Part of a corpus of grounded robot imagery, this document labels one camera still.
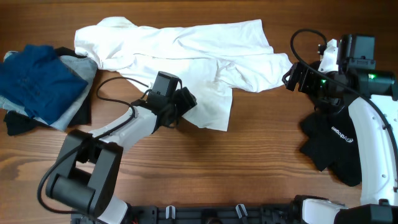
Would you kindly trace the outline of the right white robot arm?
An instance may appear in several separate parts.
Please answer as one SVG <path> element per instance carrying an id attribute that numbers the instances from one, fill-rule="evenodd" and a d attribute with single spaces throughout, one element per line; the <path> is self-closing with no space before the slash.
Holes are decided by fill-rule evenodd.
<path id="1" fill-rule="evenodd" d="M 318 46 L 320 64 L 298 58 L 282 77 L 288 90 L 323 103 L 345 105 L 356 132 L 362 172 L 361 204 L 347 208 L 328 199 L 298 195 L 287 223 L 397 222 L 397 79 L 376 69 L 375 38 L 346 34 Z"/>

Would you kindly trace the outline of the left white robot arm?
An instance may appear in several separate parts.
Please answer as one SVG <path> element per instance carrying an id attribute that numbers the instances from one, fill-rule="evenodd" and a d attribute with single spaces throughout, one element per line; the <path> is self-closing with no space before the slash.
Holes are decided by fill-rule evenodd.
<path id="1" fill-rule="evenodd" d="M 170 126 L 195 107 L 188 88 L 148 90 L 147 98 L 128 104 L 128 111 L 107 126 L 86 133 L 70 132 L 56 162 L 40 181 L 37 199 L 46 210 L 43 196 L 69 207 L 67 214 L 97 223 L 132 223 L 131 205 L 115 194 L 123 153 L 161 126 Z"/>

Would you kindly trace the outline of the white t-shirt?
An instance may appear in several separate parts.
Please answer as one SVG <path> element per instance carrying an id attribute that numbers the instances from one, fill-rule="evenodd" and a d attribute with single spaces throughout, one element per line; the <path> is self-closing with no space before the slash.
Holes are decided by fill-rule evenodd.
<path id="1" fill-rule="evenodd" d="M 78 29 L 74 46 L 78 55 L 130 78 L 140 91 L 153 87 L 159 72 L 179 77 L 197 99 L 185 119 L 219 131 L 228 129 L 235 88 L 277 88 L 292 65 L 285 53 L 274 52 L 259 19 L 158 29 L 107 17 Z"/>

